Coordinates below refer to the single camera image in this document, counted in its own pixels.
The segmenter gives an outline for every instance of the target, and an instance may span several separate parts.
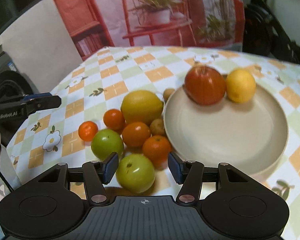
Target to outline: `beige plate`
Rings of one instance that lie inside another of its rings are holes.
[[[256,176],[276,166],[288,140],[282,108],[259,85],[248,103],[223,98],[213,106],[195,104],[179,88],[166,104],[164,125],[184,160],[196,160],[206,167],[227,162]]]

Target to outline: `table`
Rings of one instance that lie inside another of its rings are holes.
[[[58,109],[29,116],[10,141],[7,152],[22,183],[59,162],[80,167],[96,160],[90,143],[78,137],[79,125],[88,120],[105,128],[104,112],[120,108],[123,97],[132,90],[162,93],[183,84],[194,60],[207,62],[221,73],[243,67],[252,72],[258,84],[281,104],[289,124],[289,140],[277,169],[263,185],[281,194],[290,208],[285,239],[300,240],[300,66],[274,59],[230,51],[182,47],[107,47],[92,55],[56,86],[51,93],[62,98]],[[115,179],[108,193],[128,194]],[[203,185],[202,196],[214,189]],[[152,195],[177,195],[169,170],[158,171]],[[85,198],[83,185],[71,190]]]

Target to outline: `green apple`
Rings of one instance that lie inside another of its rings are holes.
[[[154,182],[154,166],[147,157],[131,154],[119,162],[116,178],[121,187],[135,194],[143,193]]]
[[[104,161],[112,152],[116,152],[120,157],[123,149],[120,135],[110,129],[98,131],[91,142],[93,154],[101,161]]]

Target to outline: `floral tablecloth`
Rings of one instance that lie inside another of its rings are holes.
[[[105,111],[120,108],[129,91],[162,93],[168,87],[181,86],[194,60],[207,62],[221,73],[237,67],[248,69],[281,104],[289,123],[289,140],[277,169],[262,183],[289,205],[290,218],[282,236],[300,240],[300,66],[269,58],[199,48],[103,48],[52,90],[62,98],[58,109],[32,114],[10,141],[8,155],[21,182],[59,162],[80,167],[95,160],[90,144],[78,136],[79,125],[92,120],[99,129],[104,128]],[[119,187],[115,178],[109,186]],[[203,185],[201,197],[213,187]],[[175,197],[179,188],[167,169],[157,172],[155,185],[148,193]],[[85,198],[82,184],[73,185],[71,190]]]

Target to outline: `large yellow fruit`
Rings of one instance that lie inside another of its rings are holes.
[[[163,102],[155,93],[147,90],[130,92],[123,98],[121,112],[127,123],[144,122],[150,125],[154,119],[160,118]]]
[[[248,102],[256,92],[256,81],[248,70],[236,68],[226,78],[226,92],[236,103]]]

